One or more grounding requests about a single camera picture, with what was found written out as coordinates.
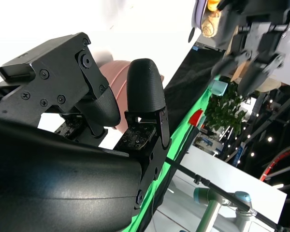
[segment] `green plant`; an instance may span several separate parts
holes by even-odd
[[[230,126],[234,129],[235,135],[239,134],[246,112],[238,111],[241,102],[244,102],[244,100],[237,94],[237,85],[229,83],[223,96],[213,95],[210,99],[205,111],[207,125],[216,131],[220,127],[227,128]]]

